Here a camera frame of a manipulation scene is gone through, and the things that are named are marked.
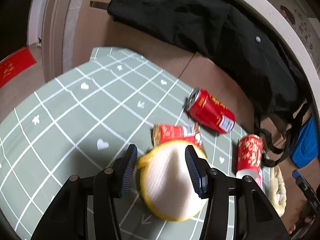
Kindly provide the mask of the person's right hand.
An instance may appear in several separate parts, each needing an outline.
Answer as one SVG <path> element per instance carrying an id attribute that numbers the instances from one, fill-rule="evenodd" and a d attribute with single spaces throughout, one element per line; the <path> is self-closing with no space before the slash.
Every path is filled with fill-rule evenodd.
<path id="1" fill-rule="evenodd" d="M 310 204 L 306 200 L 302 201 L 302 205 L 298 209 L 298 218 L 295 223 L 290 226 L 289 234 L 292 234 L 298 225 L 310 224 L 313 222 L 314 217 L 314 211 Z"/>

